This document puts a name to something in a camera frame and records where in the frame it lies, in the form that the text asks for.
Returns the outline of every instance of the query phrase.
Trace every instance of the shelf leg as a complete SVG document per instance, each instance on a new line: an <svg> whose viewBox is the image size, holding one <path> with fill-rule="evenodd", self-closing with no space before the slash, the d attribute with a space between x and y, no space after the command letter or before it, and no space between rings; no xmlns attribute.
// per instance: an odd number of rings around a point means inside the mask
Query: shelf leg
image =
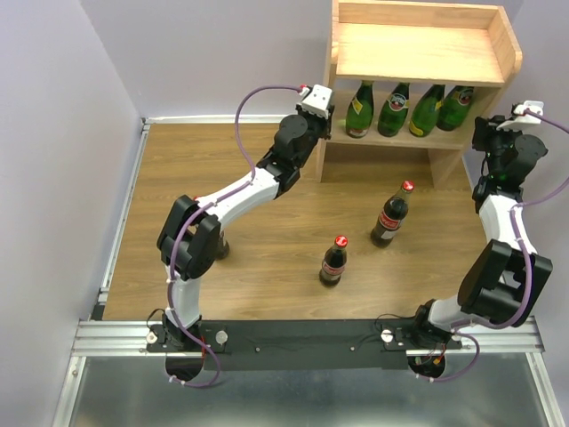
<svg viewBox="0 0 569 427"><path fill-rule="evenodd" d="M322 182L322 175L324 173L324 159L326 155L327 141L320 140L317 145L317 182Z"/></svg>
<svg viewBox="0 0 569 427"><path fill-rule="evenodd" d="M462 152L456 149L428 149L430 173L435 189L445 189L449 176L461 162Z"/></svg>

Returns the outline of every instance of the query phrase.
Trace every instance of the yellow label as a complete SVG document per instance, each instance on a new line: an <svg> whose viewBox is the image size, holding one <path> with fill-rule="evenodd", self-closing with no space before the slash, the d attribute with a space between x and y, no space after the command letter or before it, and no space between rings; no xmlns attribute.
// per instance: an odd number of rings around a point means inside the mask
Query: yellow label
<svg viewBox="0 0 569 427"><path fill-rule="evenodd" d="M357 100L356 97L354 97L354 99L352 100L352 107L354 107L354 110L359 115L359 113L362 111L362 108L364 106L362 105L362 103L360 101Z"/></svg>
<svg viewBox="0 0 569 427"><path fill-rule="evenodd" d="M413 123L412 120L409 122L409 132L411 132L413 135L423 136L423 131L415 126L415 123Z"/></svg>

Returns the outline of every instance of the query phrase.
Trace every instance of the floor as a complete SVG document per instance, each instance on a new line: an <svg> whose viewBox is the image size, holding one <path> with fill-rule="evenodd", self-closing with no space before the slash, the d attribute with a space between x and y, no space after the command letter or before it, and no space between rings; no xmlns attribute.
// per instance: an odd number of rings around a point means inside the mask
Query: floor
<svg viewBox="0 0 569 427"><path fill-rule="evenodd" d="M244 145L260 158L276 125L242 128ZM434 190L425 150L330 144L318 183L315 157L291 191L228 227L229 257L202 282L205 318L412 315L429 299L456 294L485 246L462 166L449 189ZM173 201L212 193L246 172L233 125L151 126L104 319L145 319L165 307L156 239ZM415 182L409 215L391 246L378 249L369 232L403 180ZM328 289L317 274L339 234L349 239L349 260L341 282Z"/></svg>

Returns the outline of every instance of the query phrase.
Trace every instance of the shelf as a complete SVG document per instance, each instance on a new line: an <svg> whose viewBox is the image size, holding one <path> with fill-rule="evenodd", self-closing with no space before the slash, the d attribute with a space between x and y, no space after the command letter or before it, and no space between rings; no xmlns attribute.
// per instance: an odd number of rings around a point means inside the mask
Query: shelf
<svg viewBox="0 0 569 427"><path fill-rule="evenodd" d="M452 132L444 132L438 128L433 129L433 132L425 138L417 138L409 132L409 120L411 114L417 103L421 98L422 93L411 93L409 100L409 114L405 124L396 136L387 138L377 132L377 119L389 95L389 92L374 91L373 100L375 104L375 113L373 117L372 127L364 138L351 138L346 134L346 111L348 105L354 96L353 91L335 91L333 102L336 106L334 111L332 138L330 142L340 144L354 144L354 145L374 145L384 147L407 147L416 149L456 149L460 150L464 146L464 139L471 137L471 127L465 125Z"/></svg>
<svg viewBox="0 0 569 427"><path fill-rule="evenodd" d="M521 52L502 12L496 6L340 0L333 23L336 76L503 86Z"/></svg>

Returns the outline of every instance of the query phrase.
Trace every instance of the wooden shelf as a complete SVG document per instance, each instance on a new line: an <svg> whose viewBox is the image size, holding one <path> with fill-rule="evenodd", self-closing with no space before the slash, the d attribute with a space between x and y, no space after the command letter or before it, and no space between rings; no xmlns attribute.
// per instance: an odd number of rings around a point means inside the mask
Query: wooden shelf
<svg viewBox="0 0 569 427"><path fill-rule="evenodd" d="M409 120L413 109L422 93L411 93L409 100L409 114L405 124L396 136L387 138L377 132L377 119L380 114L383 102L388 97L389 92L374 91L373 100L375 103L375 115L373 117L372 127L364 138L356 139L351 138L346 134L346 111L348 105L354 96L353 91L335 91L334 92L334 111L332 139L330 142L337 142L340 144L355 144L355 145L374 145L385 147L408 147L416 149L462 149L463 139L471 135L471 127L460 127L452 132L444 132L438 128L433 129L433 132L425 138L417 138L409 132Z"/></svg>
<svg viewBox="0 0 569 427"><path fill-rule="evenodd" d="M341 122L354 93L334 92L332 142L427 149L433 183L443 188L470 145L474 117L492 112L521 68L522 52L504 8L377 0L331 0L331 4L324 85L334 89L340 77L477 88L475 104L459 129L450 133L435 129L426 138L415 138L407 126L393 138L379 135L377 115L387 94L377 93L373 128L361 140L348 137ZM411 107L420 97L412 95ZM326 141L321 141L319 181L325 152Z"/></svg>

